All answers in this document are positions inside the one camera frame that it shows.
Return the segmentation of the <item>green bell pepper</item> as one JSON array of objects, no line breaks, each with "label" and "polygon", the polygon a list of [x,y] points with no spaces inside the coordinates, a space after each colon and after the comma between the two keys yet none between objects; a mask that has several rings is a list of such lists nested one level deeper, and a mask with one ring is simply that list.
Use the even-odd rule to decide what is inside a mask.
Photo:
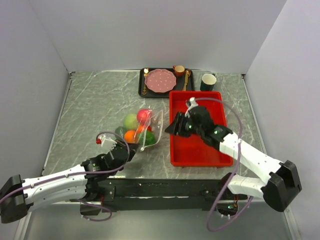
[{"label": "green bell pepper", "polygon": [[140,132],[136,135],[136,139],[139,144],[150,146],[156,144],[157,140],[155,138],[155,135],[147,130],[146,132]]}]

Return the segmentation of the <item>clear zip top bag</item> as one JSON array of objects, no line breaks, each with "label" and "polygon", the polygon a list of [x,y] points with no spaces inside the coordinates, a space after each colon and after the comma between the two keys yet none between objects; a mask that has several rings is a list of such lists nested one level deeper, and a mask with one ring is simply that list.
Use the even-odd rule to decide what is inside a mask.
[{"label": "clear zip top bag", "polygon": [[141,108],[135,113],[128,113],[114,132],[117,139],[124,139],[129,144],[138,144],[142,152],[159,143],[163,123],[164,112],[162,110]]}]

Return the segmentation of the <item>orange tangerine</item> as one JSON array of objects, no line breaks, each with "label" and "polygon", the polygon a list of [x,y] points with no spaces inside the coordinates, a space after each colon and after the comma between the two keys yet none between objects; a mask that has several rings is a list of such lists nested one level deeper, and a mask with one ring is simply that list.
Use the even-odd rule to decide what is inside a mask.
[{"label": "orange tangerine", "polygon": [[123,138],[126,142],[130,144],[136,143],[136,131],[135,130],[126,131]]}]

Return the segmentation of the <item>red yellow peach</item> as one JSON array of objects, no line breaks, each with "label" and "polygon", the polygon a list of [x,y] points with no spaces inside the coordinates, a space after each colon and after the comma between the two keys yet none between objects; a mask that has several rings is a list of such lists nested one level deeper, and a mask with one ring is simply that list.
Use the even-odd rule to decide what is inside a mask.
[{"label": "red yellow peach", "polygon": [[137,132],[137,133],[141,133],[141,132],[143,132],[143,131],[145,131],[145,130],[152,132],[152,127],[151,127],[150,125],[147,126],[147,125],[144,125],[144,124],[140,124],[140,125],[138,126],[136,132]]}]

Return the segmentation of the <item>green avocado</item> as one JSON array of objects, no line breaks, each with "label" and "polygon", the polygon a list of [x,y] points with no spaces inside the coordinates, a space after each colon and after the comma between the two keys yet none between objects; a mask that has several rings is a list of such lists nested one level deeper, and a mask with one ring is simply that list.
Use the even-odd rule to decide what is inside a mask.
[{"label": "green avocado", "polygon": [[127,132],[127,129],[124,126],[118,126],[114,132],[117,135],[124,137],[125,133]]}]

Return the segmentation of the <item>red apple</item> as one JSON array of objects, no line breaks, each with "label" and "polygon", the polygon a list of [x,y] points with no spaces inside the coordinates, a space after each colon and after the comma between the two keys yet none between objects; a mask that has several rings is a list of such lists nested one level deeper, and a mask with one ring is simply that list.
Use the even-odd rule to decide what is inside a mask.
[{"label": "red apple", "polygon": [[139,123],[143,124],[150,119],[151,115],[152,115],[151,109],[142,108],[137,112],[136,119]]}]

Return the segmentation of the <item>light green cabbage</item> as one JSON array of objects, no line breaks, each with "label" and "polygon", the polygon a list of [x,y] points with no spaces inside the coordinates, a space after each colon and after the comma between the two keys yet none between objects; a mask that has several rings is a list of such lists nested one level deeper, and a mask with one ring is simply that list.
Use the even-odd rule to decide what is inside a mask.
[{"label": "light green cabbage", "polygon": [[129,113],[124,117],[123,126],[127,130],[136,130],[139,126],[137,115],[135,113]]}]

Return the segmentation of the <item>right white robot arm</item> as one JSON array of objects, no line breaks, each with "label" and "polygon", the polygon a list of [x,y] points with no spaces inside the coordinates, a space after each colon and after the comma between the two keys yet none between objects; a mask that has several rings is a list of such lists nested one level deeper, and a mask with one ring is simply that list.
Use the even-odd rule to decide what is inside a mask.
[{"label": "right white robot arm", "polygon": [[207,146],[236,159],[256,175],[255,178],[234,172],[227,175],[225,183],[218,188],[224,199],[247,195],[263,199],[275,211],[284,212],[302,190],[298,169],[293,162],[272,158],[243,141],[228,127],[215,124],[204,106],[178,112],[165,132],[184,138],[199,136]]}]

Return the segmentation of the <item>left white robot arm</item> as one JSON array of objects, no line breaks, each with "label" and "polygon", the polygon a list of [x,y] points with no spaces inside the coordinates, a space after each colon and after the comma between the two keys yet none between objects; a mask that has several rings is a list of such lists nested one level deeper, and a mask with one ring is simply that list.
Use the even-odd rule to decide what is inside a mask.
[{"label": "left white robot arm", "polygon": [[13,223],[57,202],[95,200],[101,194],[99,182],[122,171],[138,148],[137,143],[118,142],[106,153],[61,172],[28,179],[19,174],[11,176],[0,189],[1,223]]}]

